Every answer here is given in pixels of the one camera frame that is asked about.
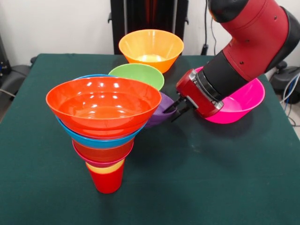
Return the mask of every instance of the green tablecloth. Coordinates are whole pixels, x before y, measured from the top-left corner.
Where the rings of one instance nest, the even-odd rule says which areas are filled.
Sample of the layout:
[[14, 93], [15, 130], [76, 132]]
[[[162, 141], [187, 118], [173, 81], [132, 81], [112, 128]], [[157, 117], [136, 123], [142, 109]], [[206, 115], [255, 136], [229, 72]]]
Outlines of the green tablecloth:
[[[175, 99], [179, 78], [210, 59], [180, 56], [163, 91]], [[123, 63], [116, 55], [39, 55], [0, 124], [1, 225], [300, 224], [299, 140], [264, 76], [264, 102], [234, 124], [190, 111], [143, 130], [121, 188], [97, 192], [45, 96], [59, 83]]]

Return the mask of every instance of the pink bowl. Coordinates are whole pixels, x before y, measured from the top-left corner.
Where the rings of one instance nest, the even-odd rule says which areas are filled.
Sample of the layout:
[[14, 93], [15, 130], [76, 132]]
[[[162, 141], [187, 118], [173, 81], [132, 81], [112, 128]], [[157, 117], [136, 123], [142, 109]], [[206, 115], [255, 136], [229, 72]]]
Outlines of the pink bowl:
[[79, 155], [79, 157], [82, 158], [86, 163], [88, 163], [88, 164], [90, 164], [90, 165], [92, 165], [92, 166], [94, 166], [94, 167], [108, 167], [108, 166], [114, 165], [114, 164], [118, 163], [119, 161], [125, 159], [125, 158], [129, 155], [129, 153], [131, 152], [131, 150], [133, 149], [133, 144], [132, 144], [132, 147], [131, 147], [130, 151], [129, 151], [124, 157], [122, 157], [122, 158], [120, 158], [120, 159], [118, 159], [118, 160], [116, 160], [116, 161], [113, 161], [113, 162], [100, 163], [100, 162], [95, 162], [95, 161], [89, 160], [89, 159], [87, 159], [86, 157], [84, 157], [84, 156], [77, 150], [77, 148], [75, 147], [73, 141], [72, 141], [72, 145], [73, 145], [73, 148], [74, 148], [74, 150], [76, 151], [76, 153]]
[[230, 96], [223, 99], [224, 106], [215, 115], [207, 117], [206, 120], [214, 123], [234, 123], [245, 116], [252, 109], [259, 106], [264, 100], [265, 89], [259, 79], [250, 81]]

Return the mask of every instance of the green bowl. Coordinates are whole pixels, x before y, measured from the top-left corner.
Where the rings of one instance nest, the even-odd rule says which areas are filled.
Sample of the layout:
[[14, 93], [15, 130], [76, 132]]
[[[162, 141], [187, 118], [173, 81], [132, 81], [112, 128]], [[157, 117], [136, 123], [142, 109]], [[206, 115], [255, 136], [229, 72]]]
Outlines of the green bowl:
[[156, 68], [140, 63], [128, 63], [114, 68], [108, 75], [138, 80], [161, 90], [165, 78]]

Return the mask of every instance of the blue bowl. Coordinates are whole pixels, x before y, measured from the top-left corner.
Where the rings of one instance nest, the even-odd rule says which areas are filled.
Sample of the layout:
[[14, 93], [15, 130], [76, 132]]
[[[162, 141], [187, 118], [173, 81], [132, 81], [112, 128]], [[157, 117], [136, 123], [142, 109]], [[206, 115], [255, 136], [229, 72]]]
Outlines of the blue bowl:
[[137, 131], [135, 131], [134, 133], [132, 133], [126, 137], [122, 137], [122, 138], [118, 138], [118, 139], [110, 139], [110, 140], [99, 140], [99, 139], [92, 139], [92, 138], [84, 137], [84, 136], [81, 136], [81, 135], [75, 133], [74, 131], [72, 131], [68, 127], [66, 127], [66, 125], [64, 125], [57, 116], [55, 116], [55, 117], [58, 120], [58, 122], [61, 124], [61, 126], [65, 129], [67, 134], [69, 134], [75, 141], [77, 141], [78, 143], [85, 145], [87, 147], [98, 148], [98, 149], [109, 149], [109, 148], [114, 148], [114, 147], [123, 145], [123, 144], [129, 142], [132, 138], [134, 138], [146, 125], [146, 124], [144, 124], [140, 129], [138, 129]]
[[82, 78], [89, 78], [89, 77], [97, 77], [97, 76], [112, 76], [112, 75], [106, 75], [106, 74], [91, 74], [91, 75], [86, 75], [86, 76], [81, 76], [81, 77], [78, 77], [74, 80], [78, 80], [78, 79], [82, 79]]

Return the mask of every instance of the magenta bowl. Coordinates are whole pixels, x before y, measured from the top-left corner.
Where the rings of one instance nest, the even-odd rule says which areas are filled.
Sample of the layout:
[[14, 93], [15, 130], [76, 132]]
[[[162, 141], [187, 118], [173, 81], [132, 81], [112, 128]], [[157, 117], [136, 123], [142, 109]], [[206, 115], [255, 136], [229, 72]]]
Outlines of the magenta bowl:
[[248, 112], [258, 107], [264, 100], [265, 89], [259, 79], [254, 79], [235, 91], [230, 96], [223, 99], [224, 106], [213, 116], [207, 117], [206, 120], [228, 124], [234, 123], [244, 117]]

